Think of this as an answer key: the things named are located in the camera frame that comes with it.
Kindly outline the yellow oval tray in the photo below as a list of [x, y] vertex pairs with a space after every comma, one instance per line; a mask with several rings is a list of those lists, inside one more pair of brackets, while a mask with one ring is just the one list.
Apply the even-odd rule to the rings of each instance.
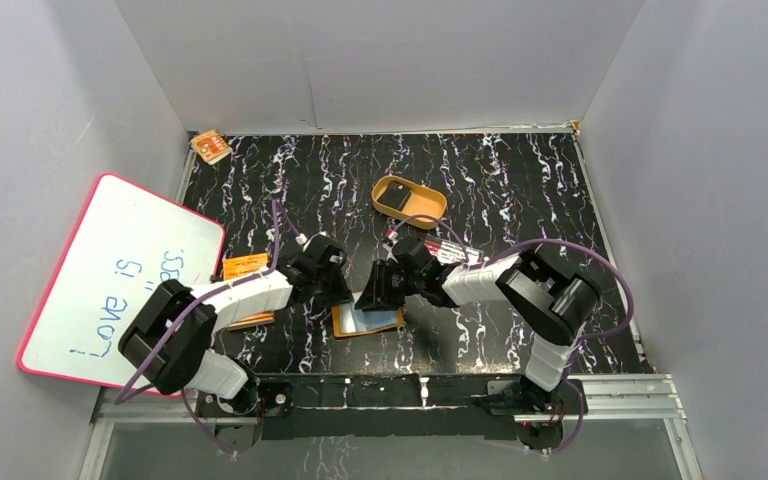
[[[411, 196], [401, 211], [378, 202], [391, 181], [401, 182], [411, 189]], [[372, 203], [378, 213], [399, 221], [409, 218], [409, 225], [425, 231], [439, 225], [438, 220], [444, 216], [448, 206], [446, 197], [440, 191], [395, 175], [386, 175], [376, 182], [372, 189]]]

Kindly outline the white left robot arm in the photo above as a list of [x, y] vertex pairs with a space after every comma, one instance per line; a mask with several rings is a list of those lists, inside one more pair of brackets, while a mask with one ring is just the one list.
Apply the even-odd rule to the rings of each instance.
[[136, 369], [127, 387], [143, 378], [163, 395], [198, 390], [218, 397], [235, 416], [253, 412], [255, 374], [213, 350], [216, 334], [252, 315], [307, 302], [330, 308], [352, 298], [345, 250], [324, 233], [299, 241], [298, 251], [235, 279], [199, 286], [162, 282], [119, 340], [119, 353]]

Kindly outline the small orange card box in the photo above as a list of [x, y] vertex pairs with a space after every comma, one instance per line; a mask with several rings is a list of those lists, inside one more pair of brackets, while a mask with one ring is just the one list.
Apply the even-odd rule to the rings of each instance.
[[232, 154], [232, 148], [216, 129], [197, 134], [190, 140], [190, 144], [208, 165], [214, 165]]

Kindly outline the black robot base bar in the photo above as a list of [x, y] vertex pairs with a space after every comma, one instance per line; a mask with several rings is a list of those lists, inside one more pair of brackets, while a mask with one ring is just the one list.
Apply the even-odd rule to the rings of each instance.
[[480, 436], [516, 440], [539, 453], [568, 444], [589, 407], [579, 380], [544, 391], [521, 374], [262, 375], [234, 406], [197, 396], [196, 412], [231, 442], [308, 437]]

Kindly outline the orange Huckleberry Finn book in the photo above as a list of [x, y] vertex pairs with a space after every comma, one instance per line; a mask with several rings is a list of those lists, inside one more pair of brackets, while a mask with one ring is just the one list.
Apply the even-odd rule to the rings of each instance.
[[[247, 256], [228, 258], [223, 260], [222, 280], [229, 281], [239, 277], [251, 274], [268, 265], [269, 255], [267, 253], [257, 253]], [[237, 331], [245, 328], [256, 327], [269, 324], [275, 321], [274, 313], [259, 312], [248, 317], [232, 322], [227, 329]]]

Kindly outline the pack of coloured markers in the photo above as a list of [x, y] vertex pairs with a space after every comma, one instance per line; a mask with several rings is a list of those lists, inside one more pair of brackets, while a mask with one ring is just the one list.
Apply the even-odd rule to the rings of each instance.
[[425, 237], [424, 244], [429, 252], [435, 256], [441, 264], [476, 264], [485, 259], [485, 255], [481, 250], [472, 247], [463, 249], [455, 242], [431, 235]]

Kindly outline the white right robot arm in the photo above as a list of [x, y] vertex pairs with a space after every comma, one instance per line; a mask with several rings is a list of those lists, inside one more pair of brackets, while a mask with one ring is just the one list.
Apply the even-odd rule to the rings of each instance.
[[508, 302], [535, 336], [525, 369], [524, 403], [537, 414], [547, 414], [563, 399], [564, 371], [602, 291], [585, 272], [544, 245], [466, 264], [440, 261], [423, 240], [409, 237], [394, 244], [389, 258], [373, 263], [354, 309], [396, 311], [413, 295], [452, 309]]

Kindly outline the pink framed whiteboard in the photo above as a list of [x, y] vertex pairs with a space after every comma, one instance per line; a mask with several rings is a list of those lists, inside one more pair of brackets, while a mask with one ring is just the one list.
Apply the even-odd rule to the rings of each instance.
[[122, 387], [135, 371], [118, 351], [125, 329], [161, 282], [207, 282], [224, 238], [219, 223], [101, 175], [21, 343], [18, 367]]

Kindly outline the orange leather card holder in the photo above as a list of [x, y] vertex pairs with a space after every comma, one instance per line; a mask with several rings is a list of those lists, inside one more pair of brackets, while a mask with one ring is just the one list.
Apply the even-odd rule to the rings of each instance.
[[334, 335], [349, 338], [397, 329], [404, 324], [404, 310], [362, 311], [355, 308], [360, 293], [355, 292], [351, 301], [335, 305], [331, 309]]

